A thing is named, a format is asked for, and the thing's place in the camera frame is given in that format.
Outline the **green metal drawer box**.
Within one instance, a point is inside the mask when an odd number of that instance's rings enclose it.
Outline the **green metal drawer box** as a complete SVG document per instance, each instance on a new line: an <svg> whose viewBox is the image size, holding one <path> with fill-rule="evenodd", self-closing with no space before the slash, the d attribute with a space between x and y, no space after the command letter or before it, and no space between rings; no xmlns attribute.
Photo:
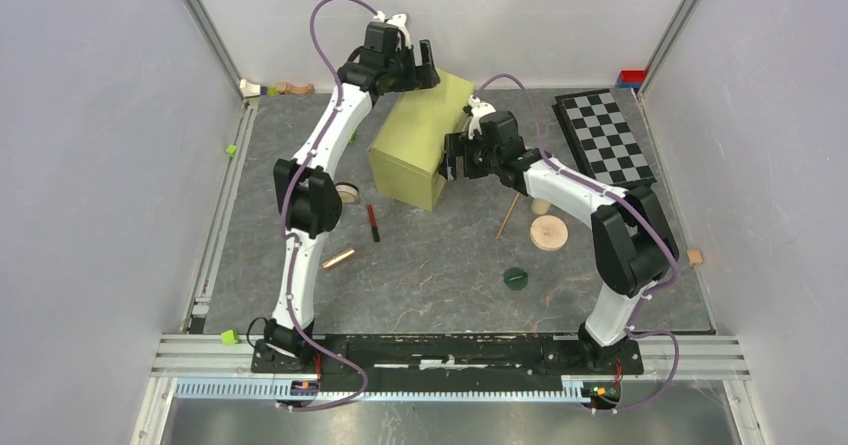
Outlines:
<svg viewBox="0 0 848 445"><path fill-rule="evenodd" d="M459 130L474 91L469 80L438 74L437 86L400 95L368 150L377 191L425 211L446 183L438 173L444 137Z"/></svg>

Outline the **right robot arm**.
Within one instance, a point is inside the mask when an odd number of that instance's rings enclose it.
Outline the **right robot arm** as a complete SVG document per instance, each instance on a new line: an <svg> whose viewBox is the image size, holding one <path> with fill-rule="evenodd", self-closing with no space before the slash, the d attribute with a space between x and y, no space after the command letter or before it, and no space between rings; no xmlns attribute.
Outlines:
<svg viewBox="0 0 848 445"><path fill-rule="evenodd" d="M505 187L547 201L590 229L602 285L578 329L577 357L591 373L606 371L624 352L650 290L663 277L680 274L679 250L650 187L605 185L527 147L508 111L465 106L461 130L444 139L439 173L448 180L495 176Z"/></svg>

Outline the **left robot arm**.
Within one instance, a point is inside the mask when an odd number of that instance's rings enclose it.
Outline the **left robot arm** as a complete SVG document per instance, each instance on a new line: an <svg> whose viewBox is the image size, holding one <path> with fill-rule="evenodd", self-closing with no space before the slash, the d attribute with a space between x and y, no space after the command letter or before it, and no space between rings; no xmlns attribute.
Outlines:
<svg viewBox="0 0 848 445"><path fill-rule="evenodd" d="M285 241L278 302L263 327L260 351L290 372L313 362L314 289L320 255L342 212L333 181L348 142L387 93L431 89L440 77L428 40L413 42L405 14L376 15L364 42L336 70L331 98L305 143L273 167Z"/></svg>

